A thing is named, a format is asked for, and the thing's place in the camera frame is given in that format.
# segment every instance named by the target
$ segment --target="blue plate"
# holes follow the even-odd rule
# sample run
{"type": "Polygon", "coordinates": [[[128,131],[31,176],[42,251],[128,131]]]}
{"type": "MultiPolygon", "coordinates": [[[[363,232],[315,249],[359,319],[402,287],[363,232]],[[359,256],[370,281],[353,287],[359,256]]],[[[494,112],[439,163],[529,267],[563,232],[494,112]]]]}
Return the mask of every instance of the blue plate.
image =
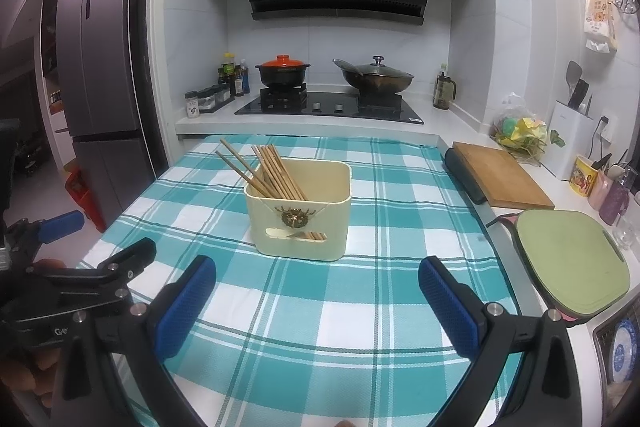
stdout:
{"type": "Polygon", "coordinates": [[[616,326],[609,357],[611,380],[622,383],[631,379],[631,373],[636,365],[636,328],[629,319],[621,321],[616,326]]]}

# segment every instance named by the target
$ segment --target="utensil holder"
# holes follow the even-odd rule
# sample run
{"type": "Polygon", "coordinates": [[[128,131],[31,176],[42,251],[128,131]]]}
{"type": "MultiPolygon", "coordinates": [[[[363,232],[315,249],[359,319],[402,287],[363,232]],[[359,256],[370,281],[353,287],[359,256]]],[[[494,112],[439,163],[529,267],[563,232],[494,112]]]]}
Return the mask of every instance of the utensil holder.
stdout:
{"type": "Polygon", "coordinates": [[[551,123],[546,127],[546,149],[540,159],[556,178],[568,181],[574,172],[575,157],[587,154],[595,122],[563,103],[556,102],[551,123]]]}
{"type": "Polygon", "coordinates": [[[265,198],[244,188],[255,248],[265,255],[336,261],[344,255],[351,212],[351,167],[328,160],[282,159],[309,201],[265,198]],[[323,233],[322,241],[305,232],[323,233]]]}
{"type": "Polygon", "coordinates": [[[589,195],[589,204],[591,205],[591,208],[596,211],[600,209],[604,198],[609,194],[609,189],[611,188],[612,183],[613,181],[607,178],[604,172],[598,171],[596,182],[591,189],[591,194],[589,195]]]}
{"type": "Polygon", "coordinates": [[[591,194],[591,189],[596,182],[598,172],[600,172],[591,168],[591,163],[590,159],[578,156],[575,159],[574,172],[569,180],[569,186],[583,198],[588,198],[591,194]]]}

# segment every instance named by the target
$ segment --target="human hand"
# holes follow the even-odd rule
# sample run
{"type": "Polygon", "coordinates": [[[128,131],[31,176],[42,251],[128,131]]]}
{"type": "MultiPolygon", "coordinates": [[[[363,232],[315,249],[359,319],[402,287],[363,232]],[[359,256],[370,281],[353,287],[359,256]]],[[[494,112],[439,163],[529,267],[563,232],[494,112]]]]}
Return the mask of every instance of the human hand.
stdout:
{"type": "MultiPolygon", "coordinates": [[[[34,266],[64,268],[65,264],[57,259],[42,259],[34,266]]],[[[12,391],[33,391],[42,400],[45,407],[51,407],[53,383],[56,378],[60,349],[43,349],[33,353],[38,368],[33,374],[17,360],[0,360],[0,380],[12,391]]]]}

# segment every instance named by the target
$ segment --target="checkered tablecloth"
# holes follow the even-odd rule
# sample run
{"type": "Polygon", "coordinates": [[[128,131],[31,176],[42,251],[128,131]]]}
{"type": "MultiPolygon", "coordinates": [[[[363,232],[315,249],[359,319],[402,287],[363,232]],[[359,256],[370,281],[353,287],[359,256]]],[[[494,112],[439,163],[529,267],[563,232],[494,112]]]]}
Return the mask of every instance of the checkered tablecloth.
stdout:
{"type": "MultiPolygon", "coordinates": [[[[254,166],[251,144],[267,143],[282,156],[351,165],[345,256],[316,263],[258,253],[244,181],[215,156],[225,149],[210,136],[111,225],[83,264],[150,237],[156,261],[130,284],[150,301],[195,255],[215,261],[206,310],[166,363],[208,425],[333,427],[347,418],[358,427],[425,427],[468,360],[418,288],[420,260],[437,255],[483,301],[515,312],[492,245],[438,150],[369,138],[225,137],[254,166]]],[[[517,363],[510,358],[482,425],[495,418],[517,363]]],[[[129,396],[142,422],[154,425],[134,388],[129,396]]]]}

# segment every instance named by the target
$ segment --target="refrigerator door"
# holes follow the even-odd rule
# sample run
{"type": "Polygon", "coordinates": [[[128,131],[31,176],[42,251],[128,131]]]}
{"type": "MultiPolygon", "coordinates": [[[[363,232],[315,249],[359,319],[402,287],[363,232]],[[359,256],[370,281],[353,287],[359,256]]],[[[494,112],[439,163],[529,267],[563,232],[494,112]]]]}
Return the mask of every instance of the refrigerator door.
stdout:
{"type": "Polygon", "coordinates": [[[129,57],[127,0],[82,0],[82,63],[93,133],[140,127],[129,57]]]}
{"type": "Polygon", "coordinates": [[[82,68],[81,4],[82,0],[58,0],[56,13],[58,78],[65,104],[66,126],[71,136],[94,133],[82,68]]]}
{"type": "Polygon", "coordinates": [[[100,152],[122,213],[154,182],[142,138],[101,141],[100,152]]]}
{"type": "Polygon", "coordinates": [[[107,226],[154,181],[142,138],[74,142],[74,150],[107,226]]]}
{"type": "Polygon", "coordinates": [[[89,187],[102,219],[110,226],[122,213],[122,207],[107,174],[99,142],[74,142],[74,151],[82,178],[89,187]]]}

